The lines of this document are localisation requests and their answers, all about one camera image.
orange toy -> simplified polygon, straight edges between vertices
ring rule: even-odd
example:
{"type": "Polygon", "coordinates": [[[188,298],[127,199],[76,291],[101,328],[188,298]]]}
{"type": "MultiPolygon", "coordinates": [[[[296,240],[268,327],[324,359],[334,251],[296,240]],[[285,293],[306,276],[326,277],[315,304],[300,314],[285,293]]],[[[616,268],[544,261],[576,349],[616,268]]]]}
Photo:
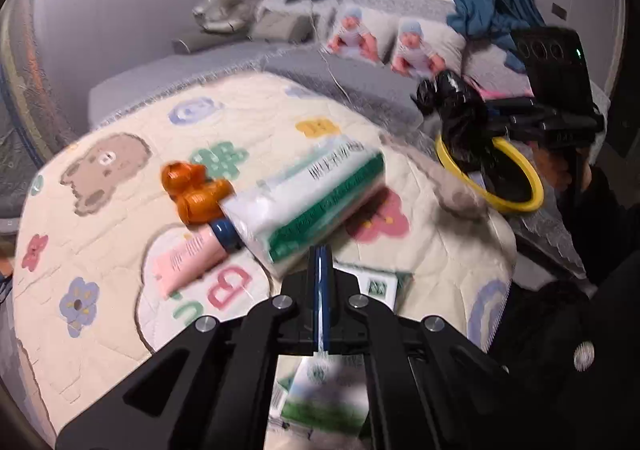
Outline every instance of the orange toy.
{"type": "Polygon", "coordinates": [[[235,193],[226,179],[206,180],[204,165],[173,162],[162,168],[162,186],[175,201],[180,220],[203,224],[223,216],[220,201],[235,193]]]}

pink squeeze tube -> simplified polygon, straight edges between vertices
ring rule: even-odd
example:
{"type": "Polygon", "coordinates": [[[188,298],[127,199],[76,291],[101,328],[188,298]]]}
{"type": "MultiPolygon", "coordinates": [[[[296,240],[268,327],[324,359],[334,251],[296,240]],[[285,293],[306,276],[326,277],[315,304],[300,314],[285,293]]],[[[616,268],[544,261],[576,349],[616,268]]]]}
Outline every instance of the pink squeeze tube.
{"type": "Polygon", "coordinates": [[[193,236],[154,260],[154,274],[165,300],[196,280],[242,245],[228,219],[205,224],[193,236]]]}

person in black clothing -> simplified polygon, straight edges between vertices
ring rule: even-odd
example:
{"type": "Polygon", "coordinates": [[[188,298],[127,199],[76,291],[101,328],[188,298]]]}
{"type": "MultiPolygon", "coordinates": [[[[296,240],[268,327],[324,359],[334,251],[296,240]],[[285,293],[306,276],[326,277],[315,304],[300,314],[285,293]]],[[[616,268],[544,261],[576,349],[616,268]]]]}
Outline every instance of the person in black clothing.
{"type": "MultiPolygon", "coordinates": [[[[566,161],[532,144],[540,174],[558,191],[566,161]]],[[[591,283],[534,292],[512,284],[490,356],[572,425],[576,448],[640,448],[640,205],[621,207],[604,173],[585,164],[582,194],[558,208],[591,283]]]]}

yellow ring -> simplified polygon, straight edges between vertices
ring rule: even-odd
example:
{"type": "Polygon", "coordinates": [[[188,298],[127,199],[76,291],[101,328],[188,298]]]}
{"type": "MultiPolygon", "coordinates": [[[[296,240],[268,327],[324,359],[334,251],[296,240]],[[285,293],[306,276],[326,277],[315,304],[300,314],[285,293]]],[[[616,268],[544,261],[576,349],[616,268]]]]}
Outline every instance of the yellow ring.
{"type": "Polygon", "coordinates": [[[518,152],[516,147],[502,137],[494,137],[494,146],[516,163],[516,165],[518,165],[527,176],[529,184],[531,185],[531,199],[529,201],[525,203],[516,203],[513,201],[507,201],[497,195],[489,193],[484,188],[473,182],[473,180],[460,170],[456,162],[449,155],[447,147],[444,146],[442,136],[438,136],[436,139],[436,153],[438,154],[438,159],[440,159],[442,165],[458,177],[458,179],[465,181],[466,184],[471,186],[476,192],[478,192],[478,194],[482,195],[492,208],[495,208],[500,213],[529,213],[531,211],[536,211],[540,206],[542,206],[542,202],[545,200],[545,191],[535,168],[531,166],[531,163],[526,157],[524,157],[524,155],[518,152]]]}

bear print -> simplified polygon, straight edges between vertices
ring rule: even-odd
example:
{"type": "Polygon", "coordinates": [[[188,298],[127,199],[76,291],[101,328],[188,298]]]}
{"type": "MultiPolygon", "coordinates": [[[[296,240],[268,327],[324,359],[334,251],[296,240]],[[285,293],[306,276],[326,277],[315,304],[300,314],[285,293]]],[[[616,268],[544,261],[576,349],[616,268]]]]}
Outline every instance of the bear print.
{"type": "Polygon", "coordinates": [[[117,186],[146,165],[151,150],[140,137],[120,133],[108,136],[72,163],[60,178],[76,196],[76,214],[96,213],[117,186]]]}

